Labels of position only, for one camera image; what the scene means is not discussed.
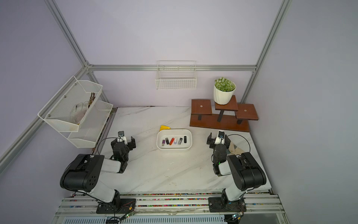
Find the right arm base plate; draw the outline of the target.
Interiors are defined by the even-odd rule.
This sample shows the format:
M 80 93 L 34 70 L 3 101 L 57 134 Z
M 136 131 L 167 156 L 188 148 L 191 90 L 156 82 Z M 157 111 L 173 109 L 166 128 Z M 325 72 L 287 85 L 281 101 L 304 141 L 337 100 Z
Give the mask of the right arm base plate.
M 243 199 L 228 201 L 220 197 L 210 197 L 208 199 L 210 212 L 246 212 L 246 203 Z

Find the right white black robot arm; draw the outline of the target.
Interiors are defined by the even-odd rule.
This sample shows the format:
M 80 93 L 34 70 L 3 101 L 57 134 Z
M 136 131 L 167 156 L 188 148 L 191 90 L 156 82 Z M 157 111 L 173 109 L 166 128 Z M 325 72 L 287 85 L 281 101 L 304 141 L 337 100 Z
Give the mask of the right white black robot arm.
M 217 176 L 233 177 L 233 183 L 222 192 L 222 205 L 238 203 L 243 200 L 246 193 L 266 184 L 266 174 L 250 151 L 238 155 L 229 153 L 231 140 L 224 131 L 219 131 L 216 138 L 210 134 L 207 145 L 213 149 L 214 173 Z

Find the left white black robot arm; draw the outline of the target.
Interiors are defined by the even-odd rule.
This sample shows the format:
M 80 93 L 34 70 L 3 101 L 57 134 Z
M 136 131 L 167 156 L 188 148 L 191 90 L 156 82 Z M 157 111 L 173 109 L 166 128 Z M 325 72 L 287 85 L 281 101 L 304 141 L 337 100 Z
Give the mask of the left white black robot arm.
M 123 131 L 110 139 L 112 156 L 79 154 L 64 171 L 60 179 L 61 188 L 84 193 L 101 203 L 118 201 L 119 192 L 103 183 L 99 176 L 101 173 L 124 173 L 129 152 L 136 148 L 136 142 L 133 137 L 127 140 Z

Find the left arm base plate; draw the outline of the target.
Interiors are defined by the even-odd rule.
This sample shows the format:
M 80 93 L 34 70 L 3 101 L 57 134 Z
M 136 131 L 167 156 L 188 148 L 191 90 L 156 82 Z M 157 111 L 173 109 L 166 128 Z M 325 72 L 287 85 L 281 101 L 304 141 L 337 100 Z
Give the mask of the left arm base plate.
M 127 214 L 134 211 L 135 206 L 135 198 L 114 200 L 111 203 L 99 202 L 96 214 Z

